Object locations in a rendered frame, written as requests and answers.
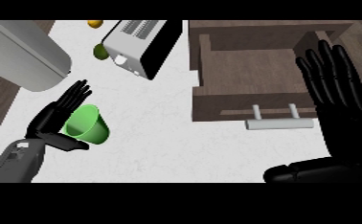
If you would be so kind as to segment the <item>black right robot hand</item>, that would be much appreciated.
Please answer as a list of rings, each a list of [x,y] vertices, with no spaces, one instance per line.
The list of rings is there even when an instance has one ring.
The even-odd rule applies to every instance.
[[[346,49],[317,41],[295,58],[329,157],[269,168],[266,183],[362,183],[362,81]]]

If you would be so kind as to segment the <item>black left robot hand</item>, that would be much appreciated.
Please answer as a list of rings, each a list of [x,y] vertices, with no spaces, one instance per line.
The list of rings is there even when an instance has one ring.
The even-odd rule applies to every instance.
[[[63,151],[88,150],[87,143],[60,134],[59,131],[90,94],[87,80],[78,80],[29,122],[25,132],[26,139],[43,139],[47,146]]]

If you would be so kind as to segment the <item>large grey rounded appliance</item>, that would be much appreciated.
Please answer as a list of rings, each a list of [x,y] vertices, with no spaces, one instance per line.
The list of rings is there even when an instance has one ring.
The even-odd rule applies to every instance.
[[[0,77],[32,92],[66,77],[72,61],[32,20],[0,20]]]

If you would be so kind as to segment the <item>green cup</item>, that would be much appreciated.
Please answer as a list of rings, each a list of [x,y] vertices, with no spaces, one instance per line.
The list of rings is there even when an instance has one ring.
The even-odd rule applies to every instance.
[[[69,137],[91,144],[100,145],[106,142],[111,130],[96,105],[85,104],[74,111],[62,131]]]

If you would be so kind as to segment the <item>white and black toaster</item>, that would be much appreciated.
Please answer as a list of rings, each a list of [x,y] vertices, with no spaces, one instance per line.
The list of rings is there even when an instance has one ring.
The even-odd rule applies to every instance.
[[[102,44],[115,66],[153,80],[180,36],[180,20],[119,20]]]

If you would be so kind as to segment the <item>open brown wooden drawer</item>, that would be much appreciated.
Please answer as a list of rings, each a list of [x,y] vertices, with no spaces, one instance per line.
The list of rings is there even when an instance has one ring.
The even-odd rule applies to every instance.
[[[297,106],[303,118],[313,118],[315,105],[295,58],[317,48],[323,32],[309,32],[289,49],[218,51],[211,37],[199,36],[198,78],[192,88],[195,122],[242,121],[260,107],[266,119],[288,118],[288,105]]]

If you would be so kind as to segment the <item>green lime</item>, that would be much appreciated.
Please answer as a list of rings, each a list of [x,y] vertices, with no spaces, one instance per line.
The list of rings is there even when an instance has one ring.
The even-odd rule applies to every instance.
[[[93,47],[93,56],[99,59],[99,60],[105,60],[109,57],[108,51],[103,47],[103,44],[99,43],[94,47]]]

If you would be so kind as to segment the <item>brown wooden cabinet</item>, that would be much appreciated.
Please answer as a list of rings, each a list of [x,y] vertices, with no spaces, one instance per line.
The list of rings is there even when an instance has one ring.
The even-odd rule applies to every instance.
[[[291,49],[309,32],[325,32],[334,41],[351,20],[189,20],[189,69],[198,69],[199,35],[214,51]]]

